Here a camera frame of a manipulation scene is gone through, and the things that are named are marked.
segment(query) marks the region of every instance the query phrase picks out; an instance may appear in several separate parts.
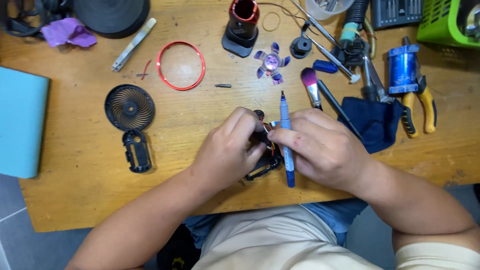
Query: blue marker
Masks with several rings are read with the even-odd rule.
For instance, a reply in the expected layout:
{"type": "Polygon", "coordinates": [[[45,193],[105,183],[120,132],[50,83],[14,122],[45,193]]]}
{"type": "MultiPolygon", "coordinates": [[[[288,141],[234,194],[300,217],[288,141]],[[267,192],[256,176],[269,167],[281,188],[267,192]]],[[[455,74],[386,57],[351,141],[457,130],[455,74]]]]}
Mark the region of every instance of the blue marker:
{"type": "MultiPolygon", "coordinates": [[[[282,97],[280,98],[280,127],[285,129],[291,129],[290,118],[288,117],[288,104],[285,99],[285,95],[282,91],[282,97]]],[[[295,173],[293,166],[292,150],[287,146],[283,146],[283,155],[285,159],[285,169],[287,171],[287,184],[288,187],[295,187],[295,173]]]]}

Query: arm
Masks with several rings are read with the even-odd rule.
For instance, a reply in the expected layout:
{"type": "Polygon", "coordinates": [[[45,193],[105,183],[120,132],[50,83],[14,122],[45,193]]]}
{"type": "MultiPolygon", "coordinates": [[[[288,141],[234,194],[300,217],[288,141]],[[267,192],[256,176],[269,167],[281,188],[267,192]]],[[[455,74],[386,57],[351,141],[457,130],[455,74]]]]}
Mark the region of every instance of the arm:
{"type": "Polygon", "coordinates": [[[66,270],[125,270],[143,265],[190,213],[253,169],[266,149],[265,144],[247,149],[254,130],[263,130],[256,114],[236,108],[221,127],[208,134],[189,168],[95,227],[66,270]]]}
{"type": "Polygon", "coordinates": [[[295,168],[314,181],[365,200],[394,229],[394,250],[416,242],[443,242],[480,252],[480,229],[444,190],[375,161],[342,123],[320,110],[290,116],[292,130],[269,139],[296,152],[295,168]]]}

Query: fan grille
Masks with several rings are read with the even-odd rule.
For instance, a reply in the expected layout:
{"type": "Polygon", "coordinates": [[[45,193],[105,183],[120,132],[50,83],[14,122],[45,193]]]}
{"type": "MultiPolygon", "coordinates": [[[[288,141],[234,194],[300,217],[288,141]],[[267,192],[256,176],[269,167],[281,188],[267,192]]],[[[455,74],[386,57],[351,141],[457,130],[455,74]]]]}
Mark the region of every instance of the fan grille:
{"type": "Polygon", "coordinates": [[[108,120],[120,130],[142,130],[152,121],[155,106],[150,95],[142,88],[120,85],[107,95],[105,113],[108,120]]]}

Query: sleeve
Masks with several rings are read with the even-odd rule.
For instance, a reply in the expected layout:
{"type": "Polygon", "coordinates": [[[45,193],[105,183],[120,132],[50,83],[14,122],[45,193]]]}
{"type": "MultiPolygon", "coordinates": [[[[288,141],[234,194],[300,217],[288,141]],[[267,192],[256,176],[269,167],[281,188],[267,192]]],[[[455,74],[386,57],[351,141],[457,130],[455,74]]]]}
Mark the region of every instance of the sleeve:
{"type": "Polygon", "coordinates": [[[397,270],[479,270],[480,253],[445,243],[413,243],[395,254],[397,270]]]}

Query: blue folder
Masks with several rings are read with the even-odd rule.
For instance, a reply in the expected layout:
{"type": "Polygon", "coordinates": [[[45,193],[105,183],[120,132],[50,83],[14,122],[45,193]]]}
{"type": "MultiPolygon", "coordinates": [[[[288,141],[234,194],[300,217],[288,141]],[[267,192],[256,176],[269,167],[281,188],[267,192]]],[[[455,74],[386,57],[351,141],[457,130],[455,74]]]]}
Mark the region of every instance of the blue folder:
{"type": "Polygon", "coordinates": [[[50,79],[0,67],[0,173],[38,172],[50,79]]]}

